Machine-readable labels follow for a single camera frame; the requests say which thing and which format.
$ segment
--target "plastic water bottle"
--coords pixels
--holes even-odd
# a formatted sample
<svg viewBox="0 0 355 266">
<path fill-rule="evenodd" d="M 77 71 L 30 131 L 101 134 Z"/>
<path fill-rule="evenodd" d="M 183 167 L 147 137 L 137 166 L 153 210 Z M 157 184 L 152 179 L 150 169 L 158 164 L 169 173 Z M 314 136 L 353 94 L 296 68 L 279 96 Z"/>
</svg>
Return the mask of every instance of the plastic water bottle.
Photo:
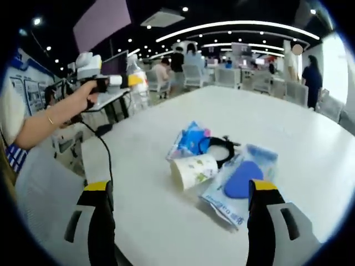
<svg viewBox="0 0 355 266">
<path fill-rule="evenodd" d="M 131 104 L 133 112 L 145 110 L 149 107 L 149 89 L 145 71 L 137 65 L 138 57 L 136 54 L 127 58 L 127 74 L 136 75 L 143 80 L 142 83 L 131 87 Z"/>
</svg>

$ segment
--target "woman in dark clothes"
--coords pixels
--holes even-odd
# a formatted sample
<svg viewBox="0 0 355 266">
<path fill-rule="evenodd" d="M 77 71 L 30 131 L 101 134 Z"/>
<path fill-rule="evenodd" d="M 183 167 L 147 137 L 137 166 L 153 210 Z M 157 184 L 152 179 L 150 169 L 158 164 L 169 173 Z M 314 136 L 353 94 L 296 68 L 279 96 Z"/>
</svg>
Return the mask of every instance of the woman in dark clothes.
<svg viewBox="0 0 355 266">
<path fill-rule="evenodd" d="M 310 65 L 302 73 L 302 84 L 308 87 L 308 107 L 316 108 L 319 91 L 323 85 L 322 75 L 316 57 L 308 56 Z"/>
</svg>

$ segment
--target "ceiling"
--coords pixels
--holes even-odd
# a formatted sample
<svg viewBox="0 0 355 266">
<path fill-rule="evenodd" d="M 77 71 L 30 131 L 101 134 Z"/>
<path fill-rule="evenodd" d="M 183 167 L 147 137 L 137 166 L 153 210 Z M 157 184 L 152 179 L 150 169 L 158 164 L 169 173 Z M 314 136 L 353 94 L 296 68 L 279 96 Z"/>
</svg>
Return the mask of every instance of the ceiling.
<svg viewBox="0 0 355 266">
<path fill-rule="evenodd" d="M 100 54 L 103 60 L 111 57 L 110 43 L 114 54 L 118 52 L 118 49 L 127 49 L 131 52 L 140 48 L 139 54 L 141 53 L 142 57 L 146 58 L 147 55 L 151 56 L 155 53 L 165 52 L 165 49 L 170 48 L 178 39 L 185 40 L 187 38 L 198 42 L 199 49 L 204 44 L 214 43 L 215 40 L 218 43 L 230 43 L 236 42 L 239 38 L 245 43 L 262 44 L 263 40 L 265 40 L 267 45 L 282 47 L 283 38 L 268 34 L 257 34 L 259 31 L 284 34 L 296 39 L 302 39 L 308 42 L 310 46 L 320 42 L 288 29 L 265 25 L 226 25 L 204 28 L 178 35 L 159 43 L 155 41 L 178 30 L 213 22 L 236 20 L 267 21 L 299 27 L 321 38 L 329 33 L 329 29 L 320 14 L 310 15 L 310 7 L 313 8 L 316 5 L 308 5 L 306 3 L 305 7 L 304 0 L 154 0 L 149 1 L 149 3 L 146 0 L 126 1 L 132 24 L 103 40 L 92 50 L 94 54 Z M 27 36 L 20 38 L 19 45 L 25 52 L 54 74 L 63 77 L 66 76 L 67 64 L 75 61 L 78 56 L 73 27 L 95 1 L 61 0 L 48 2 L 35 10 L 37 16 L 41 17 L 42 23 L 38 26 L 33 26 L 32 22 L 28 22 L 28 27 L 24 27 Z M 183 7 L 188 7 L 189 10 L 183 12 Z M 140 26 L 144 20 L 162 8 L 177 11 L 185 19 L 166 28 L 147 29 Z M 241 30 L 254 30 L 256 33 L 238 32 Z M 144 49 L 145 45 L 152 50 L 150 53 L 148 49 Z M 47 46 L 51 46 L 52 49 L 45 52 L 44 50 Z M 209 50 L 202 49 L 202 53 L 208 55 Z"/>
</svg>

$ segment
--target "blue sponge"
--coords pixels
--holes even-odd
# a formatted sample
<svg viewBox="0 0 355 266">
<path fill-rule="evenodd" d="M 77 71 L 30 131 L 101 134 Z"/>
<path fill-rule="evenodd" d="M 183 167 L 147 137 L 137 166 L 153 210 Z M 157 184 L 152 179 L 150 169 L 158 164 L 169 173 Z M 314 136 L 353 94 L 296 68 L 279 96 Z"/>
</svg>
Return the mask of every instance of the blue sponge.
<svg viewBox="0 0 355 266">
<path fill-rule="evenodd" d="M 263 180 L 263 174 L 256 163 L 244 161 L 227 181 L 224 193 L 229 198 L 248 198 L 251 179 Z"/>
</svg>

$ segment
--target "paper cup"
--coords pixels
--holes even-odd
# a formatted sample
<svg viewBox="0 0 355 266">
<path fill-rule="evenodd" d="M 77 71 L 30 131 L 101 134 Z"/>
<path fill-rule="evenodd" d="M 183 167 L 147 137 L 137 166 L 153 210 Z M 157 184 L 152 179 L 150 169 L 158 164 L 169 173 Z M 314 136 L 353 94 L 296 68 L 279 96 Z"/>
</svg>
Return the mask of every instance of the paper cup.
<svg viewBox="0 0 355 266">
<path fill-rule="evenodd" d="M 213 178 L 218 172 L 217 162 L 209 154 L 174 159 L 170 169 L 175 183 L 182 190 Z"/>
</svg>

